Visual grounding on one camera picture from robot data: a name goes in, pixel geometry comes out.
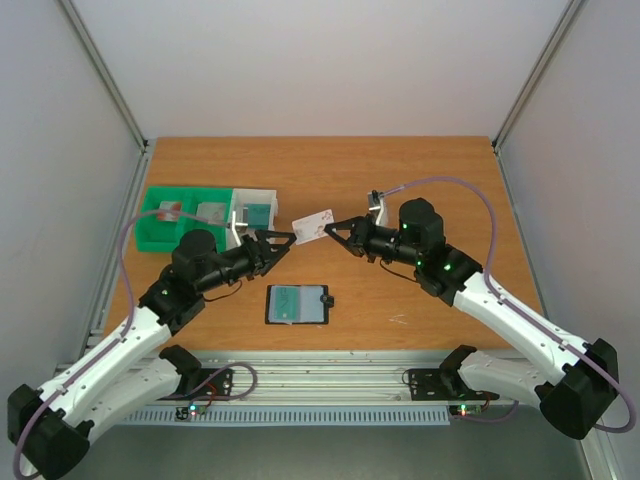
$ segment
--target card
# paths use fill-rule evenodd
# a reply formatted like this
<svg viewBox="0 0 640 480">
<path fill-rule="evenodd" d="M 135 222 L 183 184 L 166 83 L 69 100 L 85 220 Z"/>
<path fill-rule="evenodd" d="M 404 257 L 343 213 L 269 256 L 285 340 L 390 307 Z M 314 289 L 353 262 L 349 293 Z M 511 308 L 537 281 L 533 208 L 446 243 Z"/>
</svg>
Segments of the card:
<svg viewBox="0 0 640 480">
<path fill-rule="evenodd" d="M 269 285 L 267 288 L 267 325 L 304 325 L 329 323 L 330 305 L 326 285 Z"/>
<path fill-rule="evenodd" d="M 331 210 L 325 210 L 294 220 L 291 225 L 293 226 L 293 233 L 297 237 L 296 245 L 326 237 L 327 234 L 324 232 L 324 227 L 328 223 L 333 223 L 333 212 Z"/>
</svg>

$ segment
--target gray floor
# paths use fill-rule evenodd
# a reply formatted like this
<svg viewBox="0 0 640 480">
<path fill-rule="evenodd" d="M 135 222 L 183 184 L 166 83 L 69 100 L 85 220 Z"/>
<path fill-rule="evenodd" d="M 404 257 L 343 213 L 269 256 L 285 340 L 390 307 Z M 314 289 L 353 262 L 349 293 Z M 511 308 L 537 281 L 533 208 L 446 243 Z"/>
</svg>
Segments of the gray floor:
<svg viewBox="0 0 640 480">
<path fill-rule="evenodd" d="M 521 409 L 499 425 L 116 427 L 65 480 L 590 478 L 579 444 Z"/>
</svg>

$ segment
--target metal frame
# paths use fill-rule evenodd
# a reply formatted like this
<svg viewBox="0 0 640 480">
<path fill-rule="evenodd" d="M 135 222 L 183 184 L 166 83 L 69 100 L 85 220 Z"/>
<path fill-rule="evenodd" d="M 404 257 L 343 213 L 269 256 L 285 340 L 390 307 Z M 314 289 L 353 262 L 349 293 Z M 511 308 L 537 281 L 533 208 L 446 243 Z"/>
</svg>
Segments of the metal frame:
<svg viewBox="0 0 640 480">
<path fill-rule="evenodd" d="M 91 35 L 89 34 L 89 30 L 87 30 L 87 27 L 82 21 L 82 17 L 80 16 L 78 9 L 76 8 L 72 0 L 56 0 L 56 1 L 60 6 L 60 9 L 62 10 L 64 16 L 67 18 L 67 20 L 71 24 L 73 31 L 76 33 L 78 40 L 82 45 L 82 47 L 84 48 L 87 56 L 89 57 L 91 64 L 95 68 L 96 73 L 98 74 L 98 77 L 100 78 L 100 80 L 102 80 L 102 83 L 104 84 L 107 91 L 109 92 L 109 95 L 111 96 L 112 100 L 116 104 L 116 107 L 120 112 L 120 115 L 122 115 L 122 118 L 124 119 L 125 123 L 129 127 L 129 131 L 131 132 L 133 139 L 140 147 L 140 150 L 144 151 L 147 145 L 147 141 L 145 140 L 144 135 L 142 134 L 142 130 L 140 130 L 140 127 L 138 126 L 138 123 L 133 117 L 133 114 L 131 113 L 131 110 L 129 109 L 127 102 L 125 101 L 124 97 L 120 93 L 120 90 L 118 89 L 118 85 L 116 84 L 115 80 L 111 76 L 111 73 L 109 72 L 109 69 L 107 68 L 106 63 L 102 59 L 102 56 L 100 55 L 100 52 L 96 47 L 96 44 L 94 43 L 93 39 L 91 38 Z"/>
<path fill-rule="evenodd" d="M 127 192 L 118 215 L 116 228 L 113 229 L 109 238 L 109 248 L 104 257 L 101 274 L 98 276 L 98 284 L 96 285 L 96 289 L 92 296 L 90 304 L 91 307 L 88 315 L 89 322 L 86 325 L 84 342 L 73 357 L 75 359 L 79 359 L 85 354 L 86 346 L 90 343 L 92 338 L 95 338 L 96 334 L 102 334 L 102 329 L 106 324 L 109 309 L 111 308 L 111 302 L 113 300 L 113 293 L 118 282 L 118 252 L 116 249 L 120 228 L 134 215 L 136 208 L 138 207 L 138 203 L 144 189 L 144 182 L 147 178 L 147 173 L 149 172 L 149 164 L 151 163 L 155 145 L 155 140 L 149 142 L 145 151 L 142 152 L 137 159 L 136 168 L 131 177 L 131 182 L 127 188 Z M 130 232 L 127 234 L 125 242 L 129 241 L 129 235 Z"/>
<path fill-rule="evenodd" d="M 116 107 L 127 124 L 131 135 L 141 149 L 134 175 L 129 184 L 128 193 L 118 217 L 118 225 L 123 225 L 130 218 L 139 203 L 144 181 L 153 155 L 155 142 L 149 144 L 144 138 L 131 110 L 124 100 L 117 84 L 111 76 L 95 43 L 93 42 L 82 18 L 72 0 L 56 0 L 61 11 L 70 22 L 77 38 L 85 49 L 97 75 L 105 85 Z M 517 208 L 514 204 L 512 192 L 506 176 L 501 157 L 501 148 L 512 131 L 528 100 L 533 95 L 537 85 L 547 71 L 552 59 L 557 53 L 571 26 L 575 23 L 579 13 L 587 0 L 570 0 L 556 24 L 543 51 L 527 78 L 524 86 L 510 109 L 494 142 L 496 160 L 500 167 L 505 189 L 518 227 L 529 269 L 531 271 L 538 298 L 546 316 L 546 308 L 541 295 L 540 284 L 531 263 L 529 249 L 523 235 Z M 86 353 L 102 338 L 115 286 L 117 283 L 116 244 L 118 231 L 114 231 L 110 238 L 110 248 L 105 258 L 100 281 L 93 295 L 90 310 L 90 325 L 86 342 L 78 352 L 78 357 Z M 410 400 L 409 389 L 402 383 L 402 373 L 408 368 L 433 368 L 437 366 L 448 352 L 445 351 L 294 351 L 294 352 L 195 352 L 196 356 L 206 367 L 215 368 L 223 363 L 244 360 L 252 363 L 261 374 L 261 384 L 258 390 L 242 400 L 242 407 L 255 410 L 256 415 L 264 414 L 265 409 L 280 406 L 285 411 L 308 409 L 309 405 L 323 407 L 382 409 L 392 412 L 398 408 L 414 407 Z M 518 360 L 523 359 L 515 350 L 493 351 L 492 355 L 499 358 Z M 132 371 L 146 365 L 152 358 L 143 359 Z M 248 374 L 238 371 L 235 385 L 239 390 L 247 387 L 250 381 Z M 444 408 L 446 402 L 428 402 L 421 408 Z M 129 424 L 175 424 L 167 420 L 167 413 L 162 409 L 172 407 L 152 405 L 130 417 L 125 423 Z M 194 422 L 193 426 L 210 426 L 213 417 Z M 238 421 L 235 426 L 249 426 L 246 421 Z M 604 432 L 593 431 L 581 442 L 589 470 L 593 478 L 619 479 L 620 468 L 613 451 L 609 435 Z"/>
<path fill-rule="evenodd" d="M 547 40 L 547 44 L 542 49 L 540 56 L 533 66 L 533 70 L 531 70 L 524 86 L 520 90 L 520 93 L 518 93 L 515 103 L 507 114 L 507 118 L 498 131 L 498 135 L 493 142 L 493 145 L 497 149 L 497 153 L 504 145 L 504 142 L 511 133 L 513 126 L 520 117 L 522 110 L 529 101 L 529 98 L 531 98 L 531 95 L 533 95 L 533 92 L 549 68 L 555 54 L 558 52 L 560 45 L 562 45 L 562 42 L 566 38 L 569 29 L 575 23 L 582 7 L 584 7 L 586 3 L 587 0 L 570 0 L 564 9 L 564 12 L 562 12 L 558 23 L 549 37 L 549 40 Z"/>
</svg>

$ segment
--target metal bar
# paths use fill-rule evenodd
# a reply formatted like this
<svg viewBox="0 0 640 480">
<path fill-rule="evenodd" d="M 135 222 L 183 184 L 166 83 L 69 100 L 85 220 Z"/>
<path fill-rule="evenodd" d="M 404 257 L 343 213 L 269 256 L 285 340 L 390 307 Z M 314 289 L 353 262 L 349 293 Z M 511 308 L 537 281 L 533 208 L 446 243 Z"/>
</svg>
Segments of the metal bar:
<svg viewBox="0 0 640 480">
<path fill-rule="evenodd" d="M 116 107 L 118 108 L 118 111 L 122 115 L 122 118 L 127 123 L 127 126 L 129 127 L 129 131 L 131 132 L 131 135 L 133 136 L 135 142 L 140 147 L 140 150 L 143 151 L 146 146 L 146 140 L 144 138 L 144 135 L 142 134 L 142 131 L 138 126 L 138 123 L 133 117 L 133 114 L 131 113 L 131 110 L 129 109 L 127 102 L 124 100 L 124 97 L 120 93 L 120 90 L 118 89 L 118 86 L 116 85 L 115 80 L 111 76 L 111 73 L 109 73 L 109 69 L 107 68 L 107 65 L 105 64 L 104 60 L 100 56 L 100 52 L 98 51 L 96 44 L 91 39 L 91 35 L 89 34 L 87 27 L 82 21 L 82 17 L 80 16 L 78 9 L 74 5 L 73 0 L 56 0 L 56 1 L 58 2 L 58 5 L 62 9 L 62 12 L 64 13 L 65 17 L 67 18 L 73 30 L 75 31 L 76 35 L 78 36 L 78 40 L 84 47 L 84 50 L 89 56 L 89 59 L 91 60 L 93 67 L 96 69 L 96 72 L 100 77 L 100 79 L 102 80 L 102 83 L 104 84 L 107 91 L 109 92 L 109 95 L 115 102 Z"/>
<path fill-rule="evenodd" d="M 256 390 L 238 404 L 243 406 L 446 406 L 447 400 L 413 402 L 405 372 L 410 368 L 437 368 L 450 353 L 437 351 L 218 351 L 192 352 L 206 369 L 216 370 L 227 363 L 245 361 L 258 372 Z M 500 358 L 524 360 L 514 350 L 491 351 Z M 157 354 L 138 361 L 129 370 L 135 374 Z M 252 377 L 243 368 L 234 368 L 233 393 L 246 391 Z M 467 401 L 483 404 L 484 399 Z M 508 405 L 499 399 L 495 405 Z M 162 406 L 184 406 L 184 400 L 162 401 Z"/>
<path fill-rule="evenodd" d="M 594 480 L 621 480 L 618 459 L 611 444 L 611 435 L 592 430 L 580 442 L 589 472 Z"/>
<path fill-rule="evenodd" d="M 513 213 L 513 218 L 516 222 L 516 227 L 518 228 L 518 235 L 520 236 L 520 241 L 522 242 L 522 248 L 524 249 L 524 255 L 527 258 L 527 263 L 529 265 L 529 271 L 531 272 L 531 278 L 533 279 L 533 285 L 536 289 L 536 294 L 538 295 L 538 301 L 540 302 L 540 308 L 542 308 L 542 314 L 549 318 L 547 307 L 544 303 L 544 297 L 542 296 L 542 290 L 540 288 L 540 281 L 538 280 L 538 276 L 536 275 L 536 270 L 533 267 L 533 262 L 531 260 L 531 254 L 529 247 L 527 245 L 527 239 L 524 236 L 524 232 L 522 230 L 522 223 L 520 222 L 520 217 L 518 216 L 518 208 L 516 206 L 515 200 L 513 198 L 513 193 L 511 192 L 511 187 L 509 186 L 509 179 L 507 177 L 507 172 L 504 168 L 504 162 L 502 161 L 502 154 L 500 149 L 496 149 L 496 161 L 498 162 L 498 166 L 500 167 L 500 175 L 502 176 L 502 182 L 504 183 L 504 189 L 507 192 L 507 197 L 509 198 L 509 204 L 511 205 L 511 212 Z"/>
<path fill-rule="evenodd" d="M 536 60 L 533 70 L 529 74 L 529 77 L 520 90 L 520 93 L 518 93 L 518 97 L 511 107 L 507 118 L 498 131 L 498 135 L 493 142 L 493 145 L 498 149 L 502 148 L 502 146 L 504 145 L 504 142 L 511 133 L 513 126 L 520 117 L 522 110 L 533 95 L 533 92 L 535 91 L 543 75 L 549 68 L 549 65 L 555 57 L 555 54 L 558 52 L 560 45 L 562 45 L 562 42 L 566 38 L 569 29 L 578 18 L 578 14 L 586 3 L 587 0 L 570 0 L 568 2 L 566 8 L 562 12 L 562 15 L 560 16 L 560 19 L 558 20 L 558 23 L 553 29 L 549 40 L 547 40 L 546 45 L 542 49 L 542 53 L 540 53 L 540 56 Z"/>
<path fill-rule="evenodd" d="M 107 320 L 107 314 L 113 298 L 113 292 L 118 280 L 117 255 L 119 252 L 116 251 L 116 248 L 120 228 L 129 218 L 131 218 L 136 210 L 140 196 L 142 195 L 144 182 L 149 171 L 149 164 L 151 163 L 154 148 L 155 142 L 149 143 L 146 151 L 138 158 L 138 163 L 127 188 L 115 228 L 110 235 L 109 248 L 101 269 L 102 273 L 99 276 L 99 281 L 96 290 L 94 291 L 91 307 L 88 313 L 89 322 L 87 324 L 87 334 L 84 342 L 77 352 L 76 357 L 74 357 L 76 359 L 84 355 L 87 348 L 90 348 L 97 343 L 96 338 L 102 336 L 102 329 L 104 328 L 104 324 Z"/>
</svg>

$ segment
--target cable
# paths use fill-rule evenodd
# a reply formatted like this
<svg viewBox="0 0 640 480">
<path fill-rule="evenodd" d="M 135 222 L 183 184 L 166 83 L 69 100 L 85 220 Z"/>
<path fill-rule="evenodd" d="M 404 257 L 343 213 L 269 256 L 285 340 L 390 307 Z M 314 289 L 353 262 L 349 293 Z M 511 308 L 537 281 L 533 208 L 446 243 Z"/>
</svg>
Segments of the cable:
<svg viewBox="0 0 640 480">
<path fill-rule="evenodd" d="M 450 416 L 451 418 L 459 418 L 460 420 L 468 420 L 470 422 L 475 422 L 475 423 L 501 423 L 506 420 L 509 420 L 516 414 L 519 404 L 520 402 L 516 400 L 511 405 L 511 408 L 509 409 L 509 411 L 506 414 L 504 414 L 502 417 L 498 417 L 498 418 L 484 418 L 484 417 L 478 417 L 473 415 L 450 415 Z"/>
<path fill-rule="evenodd" d="M 216 297 L 216 298 L 211 298 L 211 299 L 205 298 L 204 301 L 207 302 L 207 303 L 213 303 L 213 302 L 216 302 L 218 300 L 222 300 L 223 298 L 230 297 L 231 295 L 235 295 L 242 288 L 242 279 L 238 280 L 237 283 L 239 284 L 238 288 L 236 288 L 233 292 L 227 293 L 226 295 L 220 295 L 219 297 Z"/>
<path fill-rule="evenodd" d="M 218 390 L 216 389 L 216 387 L 214 387 L 210 383 L 207 383 L 207 387 L 211 389 L 211 395 L 209 395 L 209 403 L 207 403 L 207 405 L 204 407 L 205 411 L 211 406 L 216 394 L 218 393 Z"/>
<path fill-rule="evenodd" d="M 385 267 L 385 266 L 382 264 L 382 259 L 380 259 L 380 262 L 379 262 L 379 263 L 380 263 L 380 267 L 381 267 L 383 270 L 385 270 L 385 271 L 389 272 L 391 275 L 395 275 L 396 277 L 404 278 L 405 280 L 409 280 L 410 282 L 417 283 L 415 279 L 410 278 L 410 277 L 407 277 L 406 275 L 402 275 L 401 273 L 394 272 L 393 270 L 390 270 L 389 268 Z"/>
<path fill-rule="evenodd" d="M 491 394 L 489 392 L 484 392 L 484 395 L 487 397 L 487 401 L 484 402 L 484 405 L 480 409 L 481 412 L 486 412 L 489 409 L 489 405 L 491 405 Z"/>
<path fill-rule="evenodd" d="M 126 270 L 126 268 L 124 266 L 124 246 L 125 246 L 125 243 L 126 243 L 127 234 L 129 233 L 129 230 L 131 229 L 131 227 L 133 225 L 135 225 L 138 222 L 138 220 L 140 220 L 141 218 L 144 218 L 144 217 L 149 217 L 151 215 L 157 215 L 159 213 L 170 213 L 172 215 L 178 215 L 180 217 L 191 218 L 191 219 L 196 220 L 198 222 L 206 223 L 208 225 L 214 225 L 212 223 L 209 223 L 209 221 L 206 218 L 198 217 L 196 215 L 192 215 L 192 214 L 186 213 L 186 212 L 181 212 L 181 211 L 177 211 L 177 210 L 163 209 L 163 208 L 158 208 L 158 209 L 155 209 L 155 210 L 147 210 L 145 212 L 141 212 L 141 213 L 135 215 L 134 217 L 132 217 L 131 219 L 129 219 L 129 221 L 127 223 L 125 223 L 125 225 L 122 227 L 122 230 L 120 231 L 120 235 L 118 236 L 118 243 L 116 245 L 116 250 L 117 250 L 118 268 L 120 270 L 120 275 L 122 276 L 122 280 L 124 282 L 124 288 L 125 288 L 125 291 L 126 291 L 126 294 L 127 294 L 127 302 L 128 302 L 128 305 L 129 305 L 127 321 L 125 322 L 125 325 L 124 325 L 124 327 L 122 329 L 122 332 L 120 333 L 120 338 L 117 338 L 117 339 L 113 340 L 111 343 L 109 343 L 106 347 L 104 347 L 104 349 L 102 349 L 100 352 L 98 352 L 94 358 L 92 358 L 85 365 L 83 365 L 81 368 L 79 368 L 77 372 L 75 372 L 73 375 L 71 375 L 62 384 L 62 390 L 63 391 L 68 389 L 82 375 L 84 375 L 90 368 L 92 368 L 98 362 L 100 362 L 100 360 L 102 360 L 102 358 L 104 358 L 105 355 L 107 355 L 109 352 L 111 352 L 116 347 L 116 345 L 118 345 L 122 341 L 122 339 L 124 337 L 126 337 L 127 333 L 129 333 L 129 330 L 131 330 L 131 326 L 133 324 L 134 312 L 135 312 L 135 301 L 133 299 L 133 287 L 131 286 L 131 281 L 129 280 L 129 275 L 127 274 L 127 270 Z M 37 478 L 37 477 L 40 476 L 39 473 L 34 473 L 33 475 L 28 475 L 28 476 L 24 475 L 22 473 L 22 471 L 20 470 L 20 457 L 22 456 L 22 451 L 24 450 L 24 445 L 25 445 L 25 443 L 27 441 L 27 437 L 31 433 L 31 430 L 33 429 L 34 425 L 40 419 L 42 414 L 47 410 L 47 408 L 49 408 L 49 406 L 60 395 L 62 395 L 61 391 L 57 390 L 56 392 L 51 394 L 51 396 L 49 398 L 44 400 L 42 405 L 40 405 L 40 407 L 31 416 L 31 418 L 29 419 L 29 421 L 25 425 L 24 429 L 22 430 L 22 433 L 20 434 L 20 437 L 18 438 L 18 441 L 16 442 L 16 450 L 15 450 L 15 452 L 13 454 L 13 465 L 12 466 L 13 466 L 13 474 L 18 480 L 33 480 L 34 478 Z"/>
<path fill-rule="evenodd" d="M 392 188 L 391 190 L 384 192 L 382 195 L 383 197 L 386 197 L 386 196 L 401 192 L 403 190 L 406 190 L 407 188 L 410 188 L 410 187 L 414 187 L 417 185 L 426 185 L 426 184 L 435 183 L 435 182 L 448 182 L 448 183 L 455 183 L 458 185 L 462 185 L 463 187 L 468 188 L 473 193 L 475 193 L 478 197 L 480 197 L 485 207 L 487 207 L 487 210 L 489 212 L 489 217 L 491 219 L 491 241 L 489 244 L 489 253 L 487 254 L 487 261 L 484 268 L 483 278 L 489 291 L 491 291 L 491 293 L 496 298 L 498 298 L 502 303 L 507 305 L 511 310 L 513 310 L 515 313 L 517 313 L 522 318 L 524 318 L 532 326 L 537 328 L 540 332 L 545 334 L 547 337 L 549 337 L 551 340 L 556 342 L 558 345 L 561 345 L 562 348 L 565 348 L 566 350 L 574 354 L 577 358 L 582 360 L 584 363 L 589 365 L 593 370 L 595 370 L 598 373 L 598 375 L 600 375 L 607 382 L 609 382 L 609 384 L 617 390 L 617 392 L 620 394 L 620 396 L 624 400 L 625 404 L 627 405 L 627 409 L 629 410 L 629 420 L 625 425 L 621 427 L 608 427 L 606 425 L 595 425 L 594 428 L 597 430 L 602 430 L 604 432 L 609 432 L 609 433 L 625 433 L 633 429 L 637 421 L 637 411 L 633 403 L 633 399 L 631 398 L 631 395 L 629 394 L 629 392 L 625 388 L 623 388 L 622 385 L 620 385 L 620 383 L 615 378 L 609 375 L 609 373 L 607 373 L 602 367 L 596 364 L 584 353 L 580 352 L 573 345 L 563 344 L 562 339 L 558 335 L 556 335 L 554 332 L 552 332 L 545 326 L 538 323 L 531 315 L 529 315 L 527 312 L 522 310 L 516 304 L 511 302 L 508 298 L 502 297 L 500 292 L 495 288 L 495 286 L 491 282 L 491 267 L 493 265 L 493 259 L 495 256 L 495 249 L 496 249 L 496 239 L 498 236 L 498 219 L 497 219 L 496 212 L 493 208 L 493 205 L 491 205 L 491 202 L 489 201 L 487 196 L 484 193 L 482 193 L 482 191 L 478 187 L 457 177 L 436 176 L 436 177 L 428 177 L 420 180 L 415 180 L 413 182 L 406 183 L 404 185 L 399 185 L 395 188 Z"/>
<path fill-rule="evenodd" d="M 246 368 L 247 370 L 249 370 L 249 373 L 251 374 L 251 385 L 249 386 L 249 388 L 247 390 L 245 390 L 242 393 L 239 393 L 238 395 L 216 396 L 214 398 L 214 400 L 220 400 L 220 401 L 240 400 L 240 399 L 250 395 L 256 389 L 256 387 L 258 386 L 258 372 L 256 372 L 256 369 L 253 368 L 251 365 L 249 365 L 246 362 L 233 362 L 233 363 L 228 363 L 226 365 L 223 365 L 222 367 L 217 369 L 215 372 L 213 372 L 211 375 L 209 375 L 206 379 L 204 379 L 200 383 L 200 385 L 198 385 L 197 387 L 193 388 L 190 392 L 187 392 L 184 395 L 169 395 L 168 397 L 164 397 L 162 400 L 180 400 L 182 398 L 188 397 L 189 395 L 193 395 L 198 390 L 200 390 L 202 387 L 204 387 L 205 385 L 211 383 L 211 380 L 213 380 L 215 377 L 217 377 L 222 372 L 224 372 L 225 370 L 228 370 L 228 369 L 230 369 L 232 367 L 242 367 L 242 368 Z"/>
</svg>

